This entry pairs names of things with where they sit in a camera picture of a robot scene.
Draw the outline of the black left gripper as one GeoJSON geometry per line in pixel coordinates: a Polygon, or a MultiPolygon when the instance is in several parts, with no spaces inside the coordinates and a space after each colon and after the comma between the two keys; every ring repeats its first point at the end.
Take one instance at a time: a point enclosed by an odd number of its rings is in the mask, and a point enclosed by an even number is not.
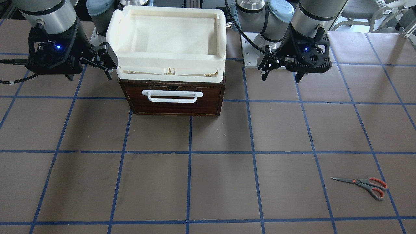
{"type": "Polygon", "coordinates": [[[268,55],[261,57],[258,70],[262,71],[262,81],[266,81],[270,71],[282,66],[285,66],[287,71],[296,73],[296,83],[308,73],[327,72],[332,67],[329,47],[330,42],[323,25],[317,25],[317,32],[312,37],[300,34],[289,25],[276,52],[277,58],[268,55]]]}

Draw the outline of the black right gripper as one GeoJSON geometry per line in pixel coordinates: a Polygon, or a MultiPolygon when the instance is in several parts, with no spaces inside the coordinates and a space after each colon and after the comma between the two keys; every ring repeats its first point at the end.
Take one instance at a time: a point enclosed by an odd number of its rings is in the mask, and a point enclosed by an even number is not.
{"type": "Polygon", "coordinates": [[[45,26],[44,21],[37,20],[30,30],[28,70],[39,75],[65,75],[72,81],[74,75],[82,73],[82,64],[88,64],[103,70],[108,80],[112,80],[110,71],[118,67],[118,58],[108,42],[93,50],[77,19],[66,31],[57,34],[47,33],[45,26]]]}

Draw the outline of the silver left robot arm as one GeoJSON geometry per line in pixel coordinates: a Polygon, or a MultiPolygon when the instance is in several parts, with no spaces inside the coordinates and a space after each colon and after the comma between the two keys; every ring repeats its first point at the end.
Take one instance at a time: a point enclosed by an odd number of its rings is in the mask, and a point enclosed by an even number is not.
{"type": "Polygon", "coordinates": [[[233,29],[256,49],[258,70],[265,81],[270,71],[284,67],[298,83],[309,73],[332,67],[328,30],[346,0],[236,0],[227,7],[233,29]]]}

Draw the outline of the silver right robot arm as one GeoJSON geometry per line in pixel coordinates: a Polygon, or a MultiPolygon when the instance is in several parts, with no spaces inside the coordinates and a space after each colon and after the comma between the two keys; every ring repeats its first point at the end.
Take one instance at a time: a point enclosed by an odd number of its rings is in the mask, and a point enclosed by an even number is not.
{"type": "Polygon", "coordinates": [[[83,64],[102,69],[109,80],[118,58],[108,42],[94,46],[69,0],[14,0],[31,24],[27,59],[1,60],[1,63],[24,65],[33,75],[65,75],[72,81],[83,71],[83,64]]]}

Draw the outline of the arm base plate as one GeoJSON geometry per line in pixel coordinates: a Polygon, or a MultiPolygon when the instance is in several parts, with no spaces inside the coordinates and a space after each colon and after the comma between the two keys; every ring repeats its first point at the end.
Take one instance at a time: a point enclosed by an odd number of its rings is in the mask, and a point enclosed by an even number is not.
{"type": "MultiPolygon", "coordinates": [[[[246,36],[257,46],[264,49],[265,45],[268,45],[272,51],[276,51],[278,47],[280,46],[281,42],[270,42],[264,39],[260,33],[245,33],[246,36]]],[[[242,43],[242,53],[243,53],[243,60],[244,60],[244,67],[245,68],[258,68],[258,65],[261,61],[261,52],[259,52],[257,49],[255,49],[253,46],[251,46],[250,43],[241,35],[241,43],[242,43]]]]}
{"type": "Polygon", "coordinates": [[[103,35],[98,35],[96,28],[93,29],[92,36],[90,38],[90,43],[92,46],[100,46],[100,44],[107,42],[106,37],[103,35]]]}

